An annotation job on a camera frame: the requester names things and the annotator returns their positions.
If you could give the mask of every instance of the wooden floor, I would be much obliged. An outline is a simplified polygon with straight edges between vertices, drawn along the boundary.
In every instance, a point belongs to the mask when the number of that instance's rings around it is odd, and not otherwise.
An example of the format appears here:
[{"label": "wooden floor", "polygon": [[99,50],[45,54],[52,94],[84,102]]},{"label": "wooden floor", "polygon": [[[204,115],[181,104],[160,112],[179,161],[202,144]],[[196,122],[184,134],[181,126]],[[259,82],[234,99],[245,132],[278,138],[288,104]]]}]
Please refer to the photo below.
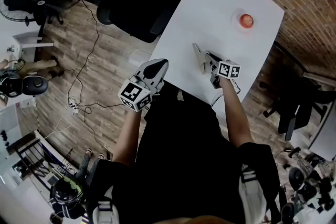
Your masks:
[{"label": "wooden floor", "polygon": [[[95,7],[88,6],[95,14]],[[98,31],[96,47],[79,76],[83,83],[81,104],[97,102],[103,106],[111,106],[120,103],[118,90],[124,80],[137,69],[137,66],[129,63],[130,55],[136,50],[151,54],[158,40],[147,44],[115,26],[100,23]],[[78,73],[97,38],[96,23],[83,3],[78,3],[64,14],[63,25],[53,22],[52,25],[46,26],[45,34],[55,42],[55,46],[43,48],[39,53],[41,59],[48,59],[50,55],[54,55],[62,68],[75,69]],[[284,87],[291,87],[290,77],[295,79],[300,72],[301,70],[290,58],[273,46],[260,74],[243,101],[253,138],[257,143],[269,144],[274,155],[289,144],[277,134],[278,114],[275,113],[266,119],[262,112],[272,104],[272,98],[277,92]],[[37,97],[36,109],[18,109],[23,134],[40,129],[45,136],[49,135],[62,117],[57,131],[71,125],[71,109],[68,108],[66,113],[65,110],[68,104],[68,91],[74,79],[74,73],[66,71],[62,77],[52,79],[48,91]],[[275,94],[261,89],[259,87],[261,81],[272,85]],[[77,81],[69,95],[77,102],[80,101],[80,89],[80,83]],[[122,105],[108,109],[94,105],[91,108],[92,114],[86,115],[87,123],[94,129],[97,141],[113,153],[127,109]],[[96,156],[104,152],[103,147],[95,141],[92,130],[84,124],[83,117],[82,111],[73,114],[71,127],[62,132],[55,132],[48,138],[48,141],[64,155],[73,149],[71,158],[75,163],[82,160],[88,147],[93,149]],[[221,122],[223,134],[227,136],[225,121]],[[141,134],[144,126],[145,121],[142,120]],[[310,135],[315,127],[314,124],[309,124],[303,132],[305,135]],[[281,181],[287,182],[287,172],[281,165],[278,167]]]}]

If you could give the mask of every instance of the person wearing black shirt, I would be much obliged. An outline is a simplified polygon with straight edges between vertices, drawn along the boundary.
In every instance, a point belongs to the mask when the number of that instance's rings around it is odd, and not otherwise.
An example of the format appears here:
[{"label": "person wearing black shirt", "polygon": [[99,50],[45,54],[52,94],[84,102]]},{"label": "person wearing black shirt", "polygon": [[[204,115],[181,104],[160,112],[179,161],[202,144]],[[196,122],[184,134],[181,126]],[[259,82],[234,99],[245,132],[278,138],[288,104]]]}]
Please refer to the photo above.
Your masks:
[{"label": "person wearing black shirt", "polygon": [[186,92],[178,101],[167,82],[139,148],[141,112],[127,113],[112,162],[100,161],[92,179],[92,223],[102,199],[114,208],[113,224],[261,223],[278,194],[277,167],[270,147],[254,142],[231,81],[220,77],[220,86],[229,141],[209,104]]}]

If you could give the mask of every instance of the white cable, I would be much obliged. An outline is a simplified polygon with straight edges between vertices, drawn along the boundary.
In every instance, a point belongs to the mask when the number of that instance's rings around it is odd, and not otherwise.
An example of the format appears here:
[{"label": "white cable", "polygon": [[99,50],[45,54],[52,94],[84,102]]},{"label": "white cable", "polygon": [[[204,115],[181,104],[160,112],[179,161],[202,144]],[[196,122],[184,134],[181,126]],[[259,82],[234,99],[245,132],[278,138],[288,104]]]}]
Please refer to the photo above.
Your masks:
[{"label": "white cable", "polygon": [[69,107],[69,106],[66,107],[66,110],[65,110],[63,116],[62,116],[62,117],[60,118],[60,120],[58,121],[57,125],[55,126],[55,129],[54,129],[50,134],[48,134],[48,135],[45,137],[45,139],[47,139],[48,137],[50,137],[53,133],[61,133],[61,132],[65,131],[66,129],[69,129],[69,128],[72,126],[72,124],[73,124],[73,122],[74,122],[74,121],[73,121],[73,120],[74,120],[74,117],[73,117],[74,111],[73,111],[72,114],[71,114],[71,124],[70,124],[70,126],[66,127],[65,129],[63,129],[63,130],[61,130],[61,131],[56,131],[56,128],[57,128],[57,126],[59,125],[59,123],[61,122],[61,120],[64,118],[64,116],[65,116],[65,114],[66,114],[66,112],[67,112],[68,107]]}]

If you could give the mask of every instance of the white box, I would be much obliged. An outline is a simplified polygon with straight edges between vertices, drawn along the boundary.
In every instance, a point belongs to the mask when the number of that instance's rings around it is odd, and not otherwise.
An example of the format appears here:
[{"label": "white box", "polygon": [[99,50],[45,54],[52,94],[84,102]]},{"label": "white box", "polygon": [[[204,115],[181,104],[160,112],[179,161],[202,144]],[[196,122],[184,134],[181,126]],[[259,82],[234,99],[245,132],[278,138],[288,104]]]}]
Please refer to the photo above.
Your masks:
[{"label": "white box", "polygon": [[121,102],[134,111],[140,111],[152,101],[151,91],[126,80],[118,92]]},{"label": "white box", "polygon": [[237,79],[240,74],[240,65],[230,61],[220,61],[217,75],[227,79]]}]

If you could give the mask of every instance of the black sleeve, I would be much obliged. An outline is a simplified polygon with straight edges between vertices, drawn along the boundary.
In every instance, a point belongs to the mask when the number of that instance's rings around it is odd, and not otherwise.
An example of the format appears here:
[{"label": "black sleeve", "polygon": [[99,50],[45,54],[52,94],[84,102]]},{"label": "black sleeve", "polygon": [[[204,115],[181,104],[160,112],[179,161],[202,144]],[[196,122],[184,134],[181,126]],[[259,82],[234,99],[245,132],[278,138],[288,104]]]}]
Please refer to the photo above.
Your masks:
[{"label": "black sleeve", "polygon": [[86,200],[86,212],[90,223],[93,223],[92,213],[97,207],[98,201],[112,185],[113,204],[119,210],[119,217],[121,217],[120,211],[125,207],[124,199],[127,197],[125,185],[129,179],[129,168],[124,164],[108,160],[99,161]]},{"label": "black sleeve", "polygon": [[267,204],[278,195],[280,179],[269,145],[245,143],[238,148],[241,162],[256,172],[257,179],[263,188]]}]

